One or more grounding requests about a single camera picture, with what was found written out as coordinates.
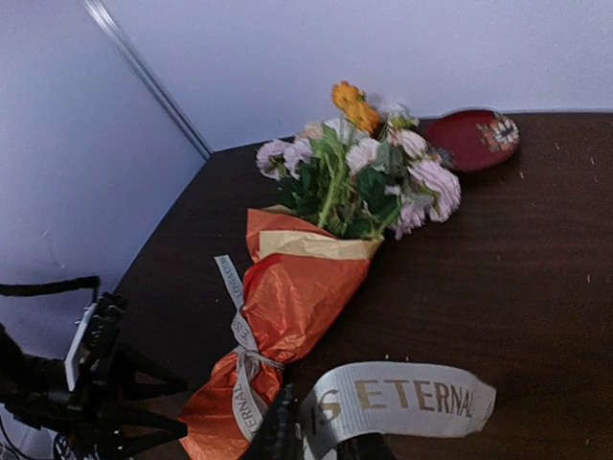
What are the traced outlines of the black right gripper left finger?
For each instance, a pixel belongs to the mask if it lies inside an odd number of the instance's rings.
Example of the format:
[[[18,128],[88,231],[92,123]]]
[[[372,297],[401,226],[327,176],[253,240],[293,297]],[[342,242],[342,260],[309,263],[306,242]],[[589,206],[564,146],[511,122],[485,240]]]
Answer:
[[[246,460],[303,459],[299,408],[295,385],[284,386],[264,415],[246,451]]]

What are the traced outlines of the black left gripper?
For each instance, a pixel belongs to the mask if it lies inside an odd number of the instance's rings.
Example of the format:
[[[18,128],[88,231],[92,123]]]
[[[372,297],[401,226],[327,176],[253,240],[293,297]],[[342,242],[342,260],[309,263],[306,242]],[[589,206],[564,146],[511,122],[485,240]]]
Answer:
[[[128,401],[188,390],[185,379],[126,343],[116,350],[114,370]],[[37,363],[31,377],[29,415],[34,426],[49,428],[62,439],[58,457],[68,450],[77,459],[130,459],[188,434],[185,423],[139,407],[122,407],[117,421],[112,421],[116,410],[106,390],[88,375],[70,388],[62,363]],[[144,432],[126,436],[125,427]]]

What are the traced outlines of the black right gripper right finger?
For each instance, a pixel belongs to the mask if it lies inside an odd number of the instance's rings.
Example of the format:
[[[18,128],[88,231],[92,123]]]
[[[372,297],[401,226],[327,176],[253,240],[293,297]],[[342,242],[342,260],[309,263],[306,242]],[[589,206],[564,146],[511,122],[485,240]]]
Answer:
[[[396,456],[380,433],[368,433],[341,442],[336,448],[337,460],[396,460]]]

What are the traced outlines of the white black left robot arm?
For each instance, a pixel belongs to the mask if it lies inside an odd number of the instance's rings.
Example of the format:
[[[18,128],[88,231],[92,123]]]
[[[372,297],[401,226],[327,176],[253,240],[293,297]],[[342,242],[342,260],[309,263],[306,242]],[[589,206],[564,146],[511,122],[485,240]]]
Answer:
[[[188,384],[130,345],[80,369],[69,389],[62,360],[26,355],[1,332],[1,404],[17,421],[65,436],[78,459],[129,459],[188,435],[185,423],[132,404]]]

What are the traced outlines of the grey printed ribbon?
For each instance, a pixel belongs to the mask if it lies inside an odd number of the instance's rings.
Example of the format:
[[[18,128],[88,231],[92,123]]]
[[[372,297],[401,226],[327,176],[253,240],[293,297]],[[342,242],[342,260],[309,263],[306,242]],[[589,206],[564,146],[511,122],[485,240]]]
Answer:
[[[238,428],[251,441],[268,405],[251,383],[264,364],[281,363],[259,354],[241,315],[243,284],[228,255],[214,257],[237,313],[232,323],[238,381],[231,407]],[[337,367],[317,380],[298,416],[303,453],[298,459],[337,459],[341,442],[366,434],[460,438],[483,429],[496,390],[463,369],[409,362],[369,361]]]

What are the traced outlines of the orange flower bouquet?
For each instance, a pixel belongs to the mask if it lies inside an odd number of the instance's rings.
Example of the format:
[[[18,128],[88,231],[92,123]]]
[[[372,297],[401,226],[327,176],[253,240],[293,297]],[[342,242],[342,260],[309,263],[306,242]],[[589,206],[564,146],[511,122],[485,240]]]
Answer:
[[[279,202],[247,213],[252,259],[233,328],[237,347],[184,407],[192,459],[237,459],[282,387],[365,280],[387,231],[448,220],[461,186],[403,110],[378,111],[358,87],[331,89],[339,116],[263,144],[260,173]]]

